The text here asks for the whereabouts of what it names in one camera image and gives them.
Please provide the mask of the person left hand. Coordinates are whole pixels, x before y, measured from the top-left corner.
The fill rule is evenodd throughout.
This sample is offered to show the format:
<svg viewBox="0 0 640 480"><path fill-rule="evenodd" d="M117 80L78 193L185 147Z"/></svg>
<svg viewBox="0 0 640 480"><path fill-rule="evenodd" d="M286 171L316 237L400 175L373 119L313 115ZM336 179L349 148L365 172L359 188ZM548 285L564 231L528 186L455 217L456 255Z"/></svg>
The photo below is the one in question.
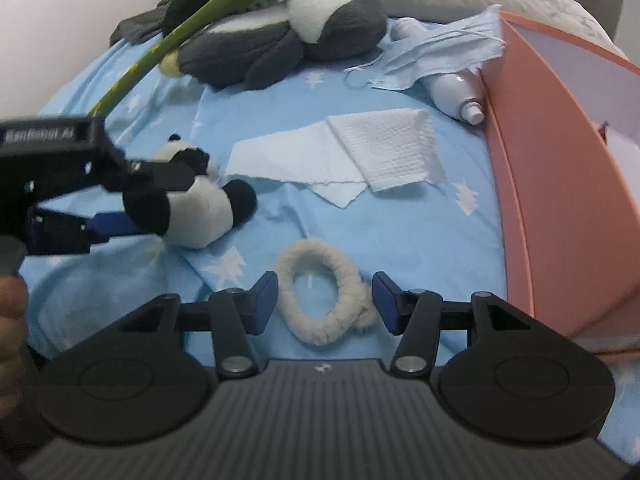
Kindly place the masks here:
<svg viewBox="0 0 640 480"><path fill-rule="evenodd" d="M22 400L20 351L28 335L28 290L20 274L2 276L0 289L0 414L6 419Z"/></svg>

